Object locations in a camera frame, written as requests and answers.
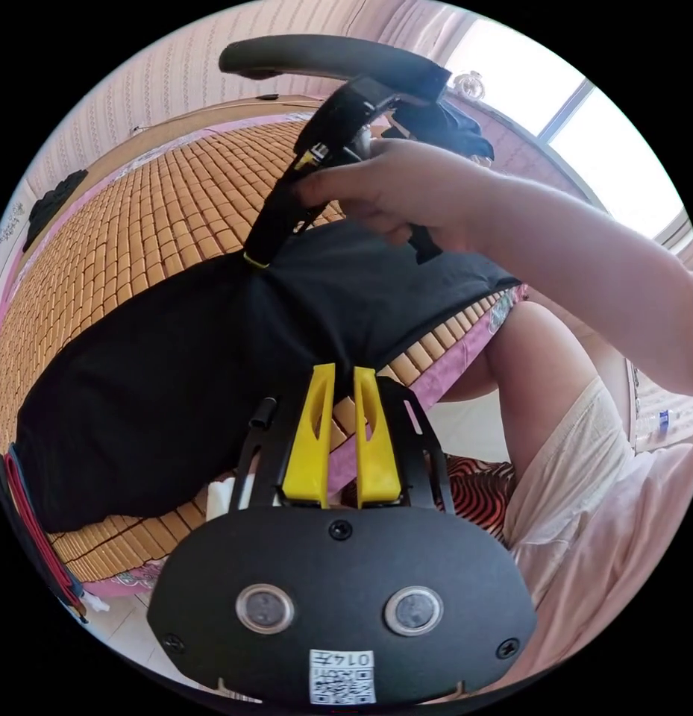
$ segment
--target window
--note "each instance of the window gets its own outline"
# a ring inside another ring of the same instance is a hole
[[[599,89],[592,91],[550,146],[617,221],[651,239],[683,209],[650,146]]]
[[[483,102],[537,135],[585,79],[572,65],[529,37],[479,18],[446,69],[454,77],[479,72]]]

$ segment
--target hand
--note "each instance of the hand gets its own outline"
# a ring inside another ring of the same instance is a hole
[[[338,201],[344,214],[400,245],[409,224],[425,226],[444,251],[478,251],[494,172],[445,149],[406,139],[374,139],[371,158],[302,179],[305,207]]]

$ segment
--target black handle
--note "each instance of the black handle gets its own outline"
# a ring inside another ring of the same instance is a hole
[[[411,224],[411,238],[408,243],[416,250],[416,263],[420,266],[443,253],[443,249],[433,243],[425,226]]]
[[[219,69],[251,80],[311,75],[352,80],[359,75],[429,104],[438,101],[451,73],[432,60],[391,45],[331,35],[269,35],[222,50]]]

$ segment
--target plastic bottle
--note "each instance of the plastic bottle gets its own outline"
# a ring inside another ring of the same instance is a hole
[[[660,410],[648,415],[641,415],[637,418],[637,433],[639,435],[659,433],[663,437],[667,434],[671,422],[679,417],[678,412],[672,412],[671,410]]]

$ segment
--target black t-shirt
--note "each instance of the black t-shirt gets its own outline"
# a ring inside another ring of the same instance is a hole
[[[256,270],[241,253],[138,294],[71,341],[19,411],[16,455],[49,533],[176,509],[238,460],[272,389],[336,363],[381,370],[519,282],[477,254],[417,266],[350,221],[310,229]]]

